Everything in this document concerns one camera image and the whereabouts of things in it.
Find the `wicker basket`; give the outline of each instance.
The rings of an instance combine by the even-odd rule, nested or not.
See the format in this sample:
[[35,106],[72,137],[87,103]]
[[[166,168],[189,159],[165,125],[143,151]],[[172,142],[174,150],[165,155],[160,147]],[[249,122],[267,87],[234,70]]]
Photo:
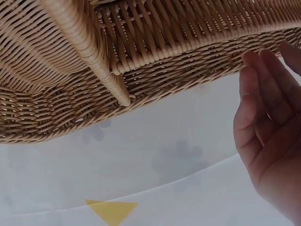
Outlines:
[[0,0],[0,143],[59,137],[301,45],[299,0]]

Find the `woven rattan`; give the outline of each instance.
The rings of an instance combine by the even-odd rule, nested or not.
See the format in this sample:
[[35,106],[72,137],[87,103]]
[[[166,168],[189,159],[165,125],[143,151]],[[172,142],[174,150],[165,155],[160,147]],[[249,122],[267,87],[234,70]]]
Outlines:
[[301,1],[0,0],[0,24],[0,143],[33,143],[300,47]]

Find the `white surface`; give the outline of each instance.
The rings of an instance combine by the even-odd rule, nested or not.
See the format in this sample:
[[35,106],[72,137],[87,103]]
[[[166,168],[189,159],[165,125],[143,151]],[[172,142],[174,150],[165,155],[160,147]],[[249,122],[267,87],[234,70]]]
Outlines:
[[49,142],[1,145],[0,225],[105,226],[85,199],[137,202],[125,226],[289,225],[232,157],[238,104],[236,74]]

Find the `wicker handle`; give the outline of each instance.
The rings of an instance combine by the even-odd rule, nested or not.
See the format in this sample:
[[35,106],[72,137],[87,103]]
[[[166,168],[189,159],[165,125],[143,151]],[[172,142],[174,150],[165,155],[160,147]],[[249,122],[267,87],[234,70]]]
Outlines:
[[41,2],[80,58],[123,106],[129,106],[130,98],[124,81],[110,72],[106,45],[100,29],[97,29],[98,19],[90,4],[86,0]]

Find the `yellow pattern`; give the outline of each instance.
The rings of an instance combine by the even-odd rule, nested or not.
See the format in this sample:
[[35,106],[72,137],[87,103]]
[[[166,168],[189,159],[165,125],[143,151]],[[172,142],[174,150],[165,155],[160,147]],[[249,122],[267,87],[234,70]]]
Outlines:
[[109,226],[119,226],[138,205],[133,202],[85,201]]

